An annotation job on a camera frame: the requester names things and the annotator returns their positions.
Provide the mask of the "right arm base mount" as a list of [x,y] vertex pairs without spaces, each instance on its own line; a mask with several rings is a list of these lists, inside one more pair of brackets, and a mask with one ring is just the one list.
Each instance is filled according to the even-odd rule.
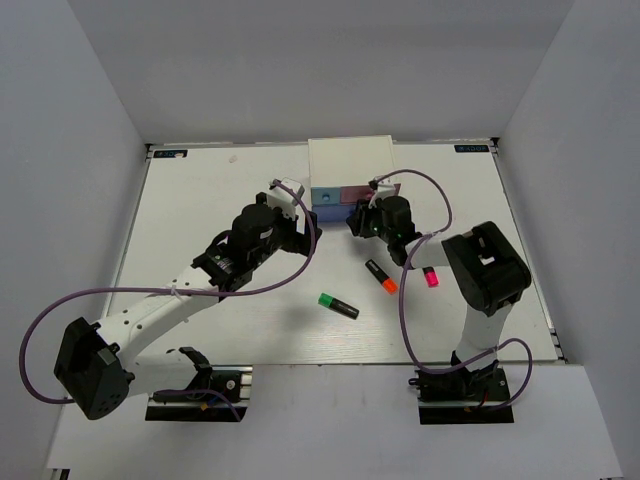
[[511,394],[502,368],[480,378],[458,370],[429,375],[417,370],[408,380],[418,397],[421,425],[513,424]]

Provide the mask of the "light blue drawer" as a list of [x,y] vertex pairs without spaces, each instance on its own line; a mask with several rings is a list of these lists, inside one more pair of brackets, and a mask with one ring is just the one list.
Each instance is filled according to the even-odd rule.
[[311,199],[313,206],[330,206],[341,204],[340,187],[312,187]]

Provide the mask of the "pink drawer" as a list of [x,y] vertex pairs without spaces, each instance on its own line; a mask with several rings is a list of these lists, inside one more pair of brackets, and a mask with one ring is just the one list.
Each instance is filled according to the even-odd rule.
[[[400,191],[401,184],[394,183],[396,186],[397,194]],[[364,200],[369,203],[369,198],[372,194],[372,190],[369,185],[360,186],[344,186],[341,188],[341,204],[356,204],[359,200]]]

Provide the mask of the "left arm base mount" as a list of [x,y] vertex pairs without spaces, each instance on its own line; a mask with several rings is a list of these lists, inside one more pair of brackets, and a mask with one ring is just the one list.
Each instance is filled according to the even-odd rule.
[[198,368],[180,387],[163,387],[148,400],[145,420],[151,422],[237,423],[248,409],[253,368]]

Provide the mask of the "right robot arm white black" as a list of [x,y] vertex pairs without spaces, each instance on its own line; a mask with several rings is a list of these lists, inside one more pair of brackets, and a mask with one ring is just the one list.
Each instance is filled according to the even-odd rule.
[[[412,221],[409,201],[391,196],[371,203],[360,200],[347,218],[355,237],[376,237],[387,245],[393,262],[402,268],[398,312],[402,338],[417,369],[431,377],[452,377],[453,390],[472,399],[488,385],[487,375],[498,367],[497,353],[511,344],[501,342],[506,319],[532,283],[531,272],[491,221],[470,231],[436,240],[435,233],[421,234]],[[405,290],[408,274],[420,271],[429,281],[436,266],[448,267],[466,302],[461,338],[452,352],[451,366],[429,368],[414,353],[406,324]]]

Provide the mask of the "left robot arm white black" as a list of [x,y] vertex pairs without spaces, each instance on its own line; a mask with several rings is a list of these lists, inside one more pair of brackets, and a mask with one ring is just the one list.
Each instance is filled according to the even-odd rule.
[[140,288],[143,299],[95,322],[79,318],[63,335],[54,375],[89,420],[113,412],[141,393],[163,401],[213,397],[233,408],[239,390],[217,387],[218,371],[190,346],[161,355],[144,350],[193,315],[230,297],[247,295],[245,285],[275,253],[311,258],[322,231],[315,213],[303,209],[298,191],[279,185],[257,194],[230,229],[219,233],[192,263],[165,287]]

